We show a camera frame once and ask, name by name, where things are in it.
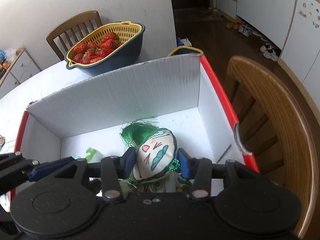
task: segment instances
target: strawberry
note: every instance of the strawberry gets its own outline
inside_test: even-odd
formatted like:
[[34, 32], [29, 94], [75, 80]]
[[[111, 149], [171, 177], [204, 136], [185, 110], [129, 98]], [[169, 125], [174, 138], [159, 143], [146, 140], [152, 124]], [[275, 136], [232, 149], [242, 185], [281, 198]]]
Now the strawberry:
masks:
[[101, 49], [97, 52], [97, 55], [100, 57], [106, 57], [113, 51], [113, 49]]
[[95, 62], [97, 62], [97, 61], [99, 61], [99, 60], [102, 60], [102, 59], [103, 59], [103, 57], [96, 57], [96, 58], [90, 60], [90, 64], [91, 64], [91, 63], [95, 63]]
[[83, 54], [78, 53], [73, 57], [73, 61], [76, 63], [82, 63]]
[[118, 41], [115, 40], [107, 40], [105, 43], [100, 45], [102, 49], [116, 49], [118, 47]]
[[88, 64], [90, 64], [90, 60], [89, 60], [89, 58], [88, 57], [86, 57], [86, 58], [83, 58], [82, 59], [82, 62], [81, 62], [82, 64], [85, 64], [85, 65], [88, 65]]
[[86, 49], [87, 49], [87, 45], [84, 43], [80, 43], [73, 48], [73, 52], [84, 53]]
[[94, 55], [95, 55], [95, 52], [93, 51], [93, 49], [87, 49], [85, 51], [84, 57], [91, 57], [91, 56], [94, 56]]
[[118, 36], [114, 32], [107, 33], [103, 36], [101, 43], [105, 43], [107, 40], [117, 40]]
[[92, 41], [88, 41], [87, 46], [89, 49], [95, 49], [97, 47], [97, 45], [94, 44]]

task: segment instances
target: white box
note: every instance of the white box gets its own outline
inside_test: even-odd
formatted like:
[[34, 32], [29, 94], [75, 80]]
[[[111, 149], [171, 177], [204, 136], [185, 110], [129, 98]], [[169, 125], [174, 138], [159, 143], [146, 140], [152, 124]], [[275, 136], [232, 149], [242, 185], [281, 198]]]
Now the white box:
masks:
[[[79, 156], [88, 147], [121, 156], [121, 128], [150, 116], [191, 157], [235, 159], [257, 170], [238, 140], [238, 119], [221, 84], [205, 56], [195, 54], [114, 70], [34, 102], [23, 115], [15, 151], [41, 163]], [[212, 195], [223, 189], [222, 181], [212, 185]]]

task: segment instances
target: wooden chair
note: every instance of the wooden chair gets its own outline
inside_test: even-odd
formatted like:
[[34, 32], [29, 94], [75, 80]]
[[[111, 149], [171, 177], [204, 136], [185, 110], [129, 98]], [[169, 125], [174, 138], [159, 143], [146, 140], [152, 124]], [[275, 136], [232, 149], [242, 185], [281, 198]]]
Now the wooden chair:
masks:
[[300, 198], [303, 210], [295, 233], [302, 239], [318, 193], [316, 150], [302, 110], [273, 73], [245, 57], [230, 59], [224, 87], [233, 105], [243, 101], [240, 91], [250, 94], [242, 108], [237, 106], [241, 141], [255, 155], [262, 174]]
[[[64, 33], [65, 37], [70, 45], [70, 48], [76, 44], [79, 40], [78, 37], [76, 36], [75, 30], [73, 28], [76, 28], [76, 32], [79, 33], [80, 38], [82, 39], [84, 37], [84, 34], [81, 31], [81, 28], [83, 28], [85, 32], [85, 36], [89, 34], [89, 30], [85, 24], [85, 22], [88, 22], [91, 31], [94, 31], [94, 27], [92, 25], [91, 20], [95, 20], [97, 27], [99, 28], [102, 26], [102, 22], [100, 19], [100, 15], [97, 11], [87, 11], [80, 13], [78, 15], [73, 16], [72, 18], [66, 20], [65, 22], [61, 23], [58, 25], [53, 31], [49, 33], [47, 36], [46, 40], [49, 43], [50, 47], [53, 49], [53, 51], [57, 54], [60, 60], [64, 59], [63, 53], [60, 51], [58, 48], [57, 44], [54, 42], [54, 39], [59, 37], [60, 42], [62, 43], [63, 48], [67, 52], [69, 49], [67, 48], [65, 42], [63, 41], [61, 35]], [[70, 39], [69, 34], [67, 31], [70, 31], [75, 43], [73, 43]]]

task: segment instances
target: orange slipper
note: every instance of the orange slipper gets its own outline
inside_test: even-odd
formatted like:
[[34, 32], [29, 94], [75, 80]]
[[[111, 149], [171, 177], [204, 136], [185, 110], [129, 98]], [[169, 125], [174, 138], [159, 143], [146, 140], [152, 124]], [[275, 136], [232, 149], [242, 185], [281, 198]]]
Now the orange slipper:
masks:
[[235, 25], [233, 25], [233, 28], [235, 29], [235, 30], [238, 30], [239, 28], [240, 28], [240, 23], [235, 23]]
[[235, 26], [235, 24], [236, 24], [235, 22], [227, 22], [227, 26], [226, 27], [228, 29], [231, 29], [231, 28], [233, 28], [233, 26]]

